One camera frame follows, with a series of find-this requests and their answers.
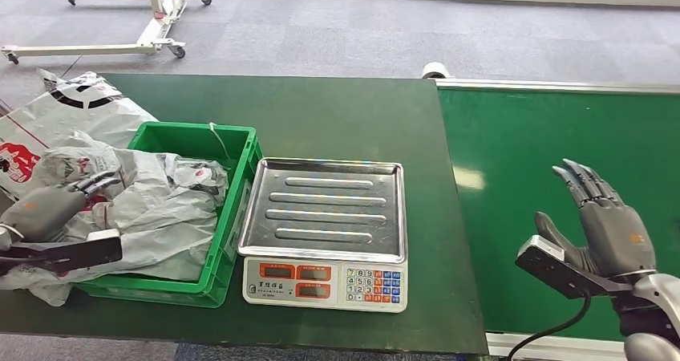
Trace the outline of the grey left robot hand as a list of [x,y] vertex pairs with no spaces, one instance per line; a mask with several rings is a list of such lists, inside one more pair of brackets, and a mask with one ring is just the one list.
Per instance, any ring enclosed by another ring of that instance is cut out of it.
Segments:
[[117,172],[105,171],[65,185],[33,189],[1,215],[1,232],[12,243],[59,241],[63,227],[100,190],[117,185]]

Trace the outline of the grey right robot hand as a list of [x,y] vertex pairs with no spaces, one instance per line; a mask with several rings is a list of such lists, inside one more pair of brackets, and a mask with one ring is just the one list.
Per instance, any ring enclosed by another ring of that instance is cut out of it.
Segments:
[[657,271],[654,246],[638,212],[592,168],[563,159],[553,166],[578,209],[587,246],[575,246],[548,214],[536,212],[538,234],[564,250],[570,265],[603,278]]

